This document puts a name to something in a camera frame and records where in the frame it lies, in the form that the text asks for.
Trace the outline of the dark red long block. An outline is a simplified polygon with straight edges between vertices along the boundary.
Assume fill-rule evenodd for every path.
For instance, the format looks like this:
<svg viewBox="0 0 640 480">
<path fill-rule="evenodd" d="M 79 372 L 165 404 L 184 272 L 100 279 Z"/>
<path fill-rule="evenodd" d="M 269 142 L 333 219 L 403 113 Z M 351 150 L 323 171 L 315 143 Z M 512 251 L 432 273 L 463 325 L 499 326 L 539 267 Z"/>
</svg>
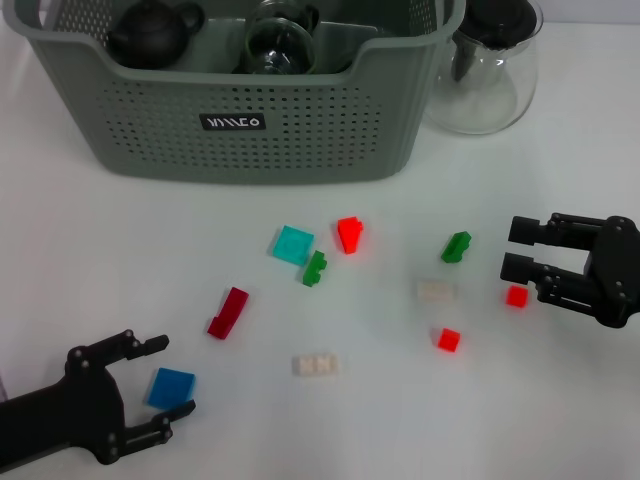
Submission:
<svg viewBox="0 0 640 480">
<path fill-rule="evenodd" d="M 225 340 L 238 321 L 249 294 L 241 289 L 232 287 L 217 316 L 215 316 L 207 329 L 207 333 L 218 339 Z"/>
</svg>

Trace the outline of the black ceramic teapot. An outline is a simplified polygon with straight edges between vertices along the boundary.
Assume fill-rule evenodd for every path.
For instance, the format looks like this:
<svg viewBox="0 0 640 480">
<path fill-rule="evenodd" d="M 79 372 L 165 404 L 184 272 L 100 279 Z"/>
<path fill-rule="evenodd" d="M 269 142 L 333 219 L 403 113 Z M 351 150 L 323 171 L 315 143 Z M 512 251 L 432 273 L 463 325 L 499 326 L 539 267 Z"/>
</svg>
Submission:
<svg viewBox="0 0 640 480">
<path fill-rule="evenodd" d="M 204 23 L 204 9 L 195 2 L 171 7 L 139 0 L 107 32 L 106 47 L 127 68 L 162 69 L 180 59 Z"/>
</svg>

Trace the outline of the green toy brick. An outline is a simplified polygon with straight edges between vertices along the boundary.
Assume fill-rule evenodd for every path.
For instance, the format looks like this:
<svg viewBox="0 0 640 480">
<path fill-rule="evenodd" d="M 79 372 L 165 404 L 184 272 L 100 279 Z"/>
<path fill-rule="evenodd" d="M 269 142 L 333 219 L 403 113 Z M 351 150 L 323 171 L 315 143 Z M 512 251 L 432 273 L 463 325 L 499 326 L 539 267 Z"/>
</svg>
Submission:
<svg viewBox="0 0 640 480">
<path fill-rule="evenodd" d="M 454 233 L 441 253 L 441 260 L 447 264 L 461 262 L 471 239 L 472 236 L 467 231 Z"/>
<path fill-rule="evenodd" d="M 325 259 L 325 254 L 316 250 L 303 274 L 302 283 L 307 287 L 313 287 L 318 284 L 321 280 L 321 272 L 324 271 L 326 267 L 327 260 Z"/>
</svg>

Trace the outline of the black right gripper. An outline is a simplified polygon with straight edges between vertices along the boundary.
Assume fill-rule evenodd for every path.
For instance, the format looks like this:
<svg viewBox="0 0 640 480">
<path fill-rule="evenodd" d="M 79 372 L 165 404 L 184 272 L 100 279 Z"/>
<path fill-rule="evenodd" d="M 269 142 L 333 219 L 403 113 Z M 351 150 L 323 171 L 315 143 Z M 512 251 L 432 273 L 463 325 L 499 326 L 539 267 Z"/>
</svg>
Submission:
<svg viewBox="0 0 640 480">
<path fill-rule="evenodd" d="M 628 218 L 606 221 L 553 213 L 545 225 L 514 216 L 508 240 L 576 250 L 590 250 L 585 276 L 506 253 L 500 278 L 534 283 L 542 303 L 582 313 L 609 328 L 623 328 L 640 313 L 640 231 Z"/>
</svg>

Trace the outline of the blue square toy plate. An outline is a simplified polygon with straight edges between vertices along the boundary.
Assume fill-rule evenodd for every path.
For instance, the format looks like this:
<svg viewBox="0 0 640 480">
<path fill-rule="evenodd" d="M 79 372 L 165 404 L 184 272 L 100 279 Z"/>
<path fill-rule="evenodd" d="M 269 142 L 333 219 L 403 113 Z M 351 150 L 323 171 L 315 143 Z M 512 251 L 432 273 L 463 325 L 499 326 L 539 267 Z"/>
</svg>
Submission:
<svg viewBox="0 0 640 480">
<path fill-rule="evenodd" d="M 196 376 L 192 373 L 159 368 L 147 396 L 147 404 L 169 410 L 192 399 Z"/>
</svg>

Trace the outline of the glass teapot black lid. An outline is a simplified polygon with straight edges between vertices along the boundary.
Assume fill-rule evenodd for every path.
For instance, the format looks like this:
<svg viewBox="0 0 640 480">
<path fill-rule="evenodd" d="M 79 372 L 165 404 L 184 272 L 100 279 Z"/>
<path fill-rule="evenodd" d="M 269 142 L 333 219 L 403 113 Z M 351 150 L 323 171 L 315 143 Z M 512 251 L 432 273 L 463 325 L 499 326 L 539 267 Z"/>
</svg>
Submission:
<svg viewBox="0 0 640 480">
<path fill-rule="evenodd" d="M 529 109 L 538 81 L 535 0 L 466 0 L 460 27 L 446 43 L 426 114 L 443 129 L 492 134 Z"/>
</svg>

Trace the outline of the grey perforated storage basket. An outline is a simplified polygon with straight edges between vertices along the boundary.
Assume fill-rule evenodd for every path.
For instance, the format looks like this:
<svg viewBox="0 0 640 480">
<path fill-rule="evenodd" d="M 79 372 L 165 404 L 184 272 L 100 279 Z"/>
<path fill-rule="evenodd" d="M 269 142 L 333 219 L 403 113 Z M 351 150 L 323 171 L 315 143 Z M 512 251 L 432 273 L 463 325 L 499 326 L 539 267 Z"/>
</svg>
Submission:
<svg viewBox="0 0 640 480">
<path fill-rule="evenodd" d="M 319 12 L 307 75 L 239 72 L 260 0 L 199 7 L 173 65 L 130 69 L 108 35 L 143 0 L 3 0 L 96 159 L 142 178 L 220 184 L 377 180 L 407 163 L 465 0 L 299 0 Z"/>
</svg>

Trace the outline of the teal square toy block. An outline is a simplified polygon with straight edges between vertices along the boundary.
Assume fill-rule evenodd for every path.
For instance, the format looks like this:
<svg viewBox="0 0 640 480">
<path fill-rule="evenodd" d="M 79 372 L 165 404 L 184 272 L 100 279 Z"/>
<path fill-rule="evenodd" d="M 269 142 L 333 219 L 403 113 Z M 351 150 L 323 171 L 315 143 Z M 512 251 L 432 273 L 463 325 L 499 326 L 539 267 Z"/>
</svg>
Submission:
<svg viewBox="0 0 640 480">
<path fill-rule="evenodd" d="M 311 233 L 285 225 L 275 242 L 272 255 L 279 260 L 304 266 L 314 239 Z"/>
</svg>

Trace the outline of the white toy brick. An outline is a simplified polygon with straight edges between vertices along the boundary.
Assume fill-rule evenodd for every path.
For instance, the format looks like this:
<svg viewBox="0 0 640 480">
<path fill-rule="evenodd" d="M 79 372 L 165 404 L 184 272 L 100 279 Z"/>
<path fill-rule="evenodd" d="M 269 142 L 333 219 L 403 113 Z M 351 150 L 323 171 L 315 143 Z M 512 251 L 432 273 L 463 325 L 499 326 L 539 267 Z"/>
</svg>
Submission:
<svg viewBox="0 0 640 480">
<path fill-rule="evenodd" d="M 339 362 L 334 354 L 299 355 L 292 360 L 292 371 L 301 377 L 335 375 L 339 372 Z"/>
<path fill-rule="evenodd" d="M 424 302 L 452 302 L 456 298 L 456 287 L 448 282 L 419 280 L 416 282 L 417 298 Z"/>
</svg>

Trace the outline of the glass teacup black base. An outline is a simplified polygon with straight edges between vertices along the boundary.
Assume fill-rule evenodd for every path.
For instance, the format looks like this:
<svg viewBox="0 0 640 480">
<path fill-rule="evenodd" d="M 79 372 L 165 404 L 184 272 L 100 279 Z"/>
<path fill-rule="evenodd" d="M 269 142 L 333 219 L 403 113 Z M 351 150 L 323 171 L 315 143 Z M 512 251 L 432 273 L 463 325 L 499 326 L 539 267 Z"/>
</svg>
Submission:
<svg viewBox="0 0 640 480">
<path fill-rule="evenodd" d="M 249 74 L 312 74 L 316 68 L 313 37 L 285 18 L 257 20 L 246 31 L 241 64 Z"/>
<path fill-rule="evenodd" d="M 300 25 L 312 34 L 319 23 L 319 10 L 301 0 L 262 0 L 247 18 L 252 24 L 267 18 L 281 18 Z"/>
</svg>

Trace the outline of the red wedge toy block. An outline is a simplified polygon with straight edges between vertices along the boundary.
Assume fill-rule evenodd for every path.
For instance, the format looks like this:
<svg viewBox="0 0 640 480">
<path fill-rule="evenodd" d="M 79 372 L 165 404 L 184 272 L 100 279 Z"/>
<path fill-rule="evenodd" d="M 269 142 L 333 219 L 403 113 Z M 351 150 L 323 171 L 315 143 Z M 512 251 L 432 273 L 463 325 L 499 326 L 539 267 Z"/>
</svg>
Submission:
<svg viewBox="0 0 640 480">
<path fill-rule="evenodd" d="M 345 254 L 357 252 L 363 230 L 364 224 L 356 216 L 342 218 L 337 222 L 337 232 Z"/>
</svg>

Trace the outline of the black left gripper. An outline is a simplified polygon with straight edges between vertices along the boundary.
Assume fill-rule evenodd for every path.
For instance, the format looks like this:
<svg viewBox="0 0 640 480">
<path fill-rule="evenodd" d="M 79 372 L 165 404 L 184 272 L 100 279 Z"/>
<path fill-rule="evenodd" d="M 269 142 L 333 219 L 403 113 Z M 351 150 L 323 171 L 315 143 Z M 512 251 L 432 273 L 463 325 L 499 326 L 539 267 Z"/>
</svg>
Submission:
<svg viewBox="0 0 640 480">
<path fill-rule="evenodd" d="M 169 337 L 144 342 L 132 330 L 69 352 L 55 384 L 0 403 L 0 473 L 57 451 L 79 447 L 102 464 L 167 443 L 171 424 L 196 408 L 190 400 L 127 427 L 124 405 L 106 366 L 165 350 Z"/>
</svg>

